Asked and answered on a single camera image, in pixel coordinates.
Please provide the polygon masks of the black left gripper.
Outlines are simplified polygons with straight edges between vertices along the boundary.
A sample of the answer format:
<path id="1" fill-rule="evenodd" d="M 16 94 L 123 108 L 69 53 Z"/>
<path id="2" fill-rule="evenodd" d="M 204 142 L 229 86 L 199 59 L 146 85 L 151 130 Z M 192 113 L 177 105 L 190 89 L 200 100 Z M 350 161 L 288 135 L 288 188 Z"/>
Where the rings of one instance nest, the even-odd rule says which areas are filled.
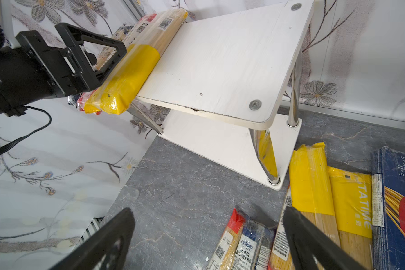
<path id="1" fill-rule="evenodd" d="M 21 31 L 16 39 L 23 48 L 31 49 L 34 58 L 45 68 L 54 93 L 64 97 L 95 90 L 100 79 L 106 79 L 127 53 L 123 42 L 61 22 L 55 26 L 65 43 L 64 48 L 50 47 L 35 30 Z M 115 54 L 100 70 L 95 69 L 96 56 L 85 50 L 85 43 L 115 49 Z"/>

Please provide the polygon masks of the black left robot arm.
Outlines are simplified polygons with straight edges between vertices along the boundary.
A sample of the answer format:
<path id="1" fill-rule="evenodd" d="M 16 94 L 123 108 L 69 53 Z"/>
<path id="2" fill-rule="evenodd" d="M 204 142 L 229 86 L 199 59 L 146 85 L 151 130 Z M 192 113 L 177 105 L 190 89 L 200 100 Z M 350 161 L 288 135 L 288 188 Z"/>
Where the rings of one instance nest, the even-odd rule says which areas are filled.
<path id="1" fill-rule="evenodd" d="M 55 26 L 64 48 L 50 47 L 36 30 L 16 36 L 18 48 L 5 46 L 0 25 L 0 114 L 24 115 L 31 103 L 90 92 L 101 87 L 127 53 L 123 42 L 61 22 Z M 101 69 L 85 43 L 116 50 Z"/>

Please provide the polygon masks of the yellow-end spaghetti pack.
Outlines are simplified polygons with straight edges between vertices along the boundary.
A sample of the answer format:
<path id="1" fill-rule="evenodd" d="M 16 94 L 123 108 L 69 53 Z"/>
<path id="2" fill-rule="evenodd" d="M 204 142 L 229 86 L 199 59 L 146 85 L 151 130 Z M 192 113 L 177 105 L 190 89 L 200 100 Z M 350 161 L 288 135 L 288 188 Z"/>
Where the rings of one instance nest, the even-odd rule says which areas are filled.
<path id="1" fill-rule="evenodd" d="M 131 50 L 114 68 L 106 81 L 87 100 L 84 112 L 119 115 L 138 95 L 172 39 L 184 24 L 188 12 L 171 9 L 158 13 L 152 23 L 134 40 Z"/>

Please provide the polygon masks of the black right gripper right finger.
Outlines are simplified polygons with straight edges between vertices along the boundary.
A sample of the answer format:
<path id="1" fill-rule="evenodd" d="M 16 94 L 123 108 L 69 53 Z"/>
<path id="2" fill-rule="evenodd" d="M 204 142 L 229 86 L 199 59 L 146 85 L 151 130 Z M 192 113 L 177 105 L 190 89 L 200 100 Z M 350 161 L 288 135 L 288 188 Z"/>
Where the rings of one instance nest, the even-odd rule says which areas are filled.
<path id="1" fill-rule="evenodd" d="M 283 215 L 292 262 L 296 270 L 363 270 L 364 268 L 294 207 Z"/>

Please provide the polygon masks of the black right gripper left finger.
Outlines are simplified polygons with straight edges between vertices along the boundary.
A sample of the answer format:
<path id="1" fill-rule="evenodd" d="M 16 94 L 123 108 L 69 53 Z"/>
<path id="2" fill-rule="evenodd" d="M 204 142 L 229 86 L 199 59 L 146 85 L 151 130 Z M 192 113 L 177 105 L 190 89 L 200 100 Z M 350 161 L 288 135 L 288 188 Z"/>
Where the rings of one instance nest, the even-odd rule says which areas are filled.
<path id="1" fill-rule="evenodd" d="M 122 270 L 135 230 L 135 217 L 129 208 L 122 209 L 53 270 Z"/>

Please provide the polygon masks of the blue clear label spaghetti pack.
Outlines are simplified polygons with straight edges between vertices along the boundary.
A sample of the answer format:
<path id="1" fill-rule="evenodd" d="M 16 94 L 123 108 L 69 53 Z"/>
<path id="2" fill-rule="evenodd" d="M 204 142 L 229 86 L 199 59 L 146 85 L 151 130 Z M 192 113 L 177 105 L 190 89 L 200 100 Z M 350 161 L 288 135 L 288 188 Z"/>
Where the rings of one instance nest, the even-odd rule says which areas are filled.
<path id="1" fill-rule="evenodd" d="M 247 219 L 232 264 L 233 270 L 267 270 L 275 231 Z"/>

